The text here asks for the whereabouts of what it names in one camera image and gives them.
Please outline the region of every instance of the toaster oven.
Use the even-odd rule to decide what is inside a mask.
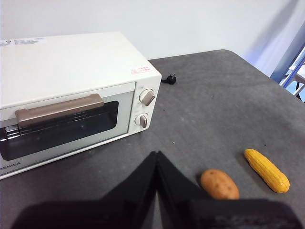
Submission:
[[[119,32],[1,41],[0,178],[147,129],[160,80]]]

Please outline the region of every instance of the brown handle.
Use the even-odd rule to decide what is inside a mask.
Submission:
[[[99,94],[92,94],[84,98],[73,99],[57,104],[50,104],[32,109],[21,109],[15,112],[19,126],[25,126],[41,121],[53,119],[63,115],[71,115],[76,112],[103,106],[104,101]]]

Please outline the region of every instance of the label sticker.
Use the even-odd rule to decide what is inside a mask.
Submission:
[[[4,46],[13,46],[13,45],[21,45],[21,44],[45,43],[45,42],[46,42],[46,39],[43,38],[43,37],[12,39],[12,40],[1,40],[1,47],[4,47]]]
[[[133,68],[132,69],[132,74],[139,74],[139,73],[145,73],[151,71],[152,68],[144,66],[144,67],[139,67],[139,68]]]
[[[14,40],[1,40],[1,47],[15,45]]]

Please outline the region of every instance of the toshiba logo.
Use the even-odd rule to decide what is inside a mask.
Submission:
[[[7,168],[10,168],[10,167],[17,166],[17,165],[20,165],[20,162],[17,162],[17,163],[8,165],[8,166],[3,166],[3,167],[0,168],[0,171],[1,171],[1,170],[4,170],[4,169],[7,169]]]

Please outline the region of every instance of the gray table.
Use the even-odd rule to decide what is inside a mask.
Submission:
[[[2,229],[29,205],[101,198],[153,150],[162,150],[194,183],[208,168],[224,170],[241,198],[280,200],[305,223],[304,104],[230,51],[151,63],[164,77],[176,73],[178,78],[175,85],[161,84],[151,127],[2,180]],[[249,167],[245,148],[264,153],[288,176],[286,194],[274,193]],[[144,227],[166,227],[157,201],[150,215]]]

